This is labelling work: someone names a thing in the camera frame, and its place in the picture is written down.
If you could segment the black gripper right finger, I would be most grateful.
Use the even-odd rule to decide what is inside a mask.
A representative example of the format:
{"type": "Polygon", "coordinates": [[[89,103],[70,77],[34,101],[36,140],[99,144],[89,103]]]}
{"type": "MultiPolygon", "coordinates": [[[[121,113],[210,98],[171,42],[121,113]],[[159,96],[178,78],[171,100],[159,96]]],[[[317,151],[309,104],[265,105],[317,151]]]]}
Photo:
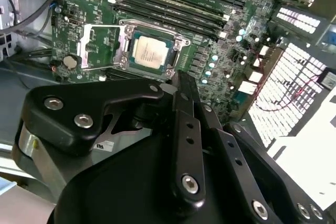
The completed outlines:
{"type": "Polygon", "coordinates": [[[329,216],[237,123],[222,126],[186,76],[201,146],[209,149],[208,177],[227,223],[330,223],[329,216]]]}

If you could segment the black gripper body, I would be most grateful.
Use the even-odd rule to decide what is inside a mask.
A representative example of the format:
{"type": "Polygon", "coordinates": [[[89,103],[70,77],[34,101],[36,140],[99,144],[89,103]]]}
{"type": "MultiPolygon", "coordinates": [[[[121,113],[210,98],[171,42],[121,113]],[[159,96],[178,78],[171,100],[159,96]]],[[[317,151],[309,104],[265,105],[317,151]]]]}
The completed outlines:
{"type": "Polygon", "coordinates": [[[61,193],[54,223],[249,223],[233,184],[204,152],[205,204],[182,214],[169,187],[171,145],[158,137],[76,175],[61,193]]]}

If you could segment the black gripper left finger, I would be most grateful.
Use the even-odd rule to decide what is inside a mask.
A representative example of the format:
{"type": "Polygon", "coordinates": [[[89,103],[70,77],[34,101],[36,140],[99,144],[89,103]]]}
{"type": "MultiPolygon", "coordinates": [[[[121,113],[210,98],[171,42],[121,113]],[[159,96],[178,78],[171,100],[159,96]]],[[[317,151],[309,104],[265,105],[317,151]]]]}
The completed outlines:
{"type": "Polygon", "coordinates": [[[25,170],[56,196],[84,170],[146,139],[171,145],[169,187],[182,214],[206,199],[200,121],[188,74],[164,84],[146,78],[63,84],[30,90],[22,108],[25,170]]]}

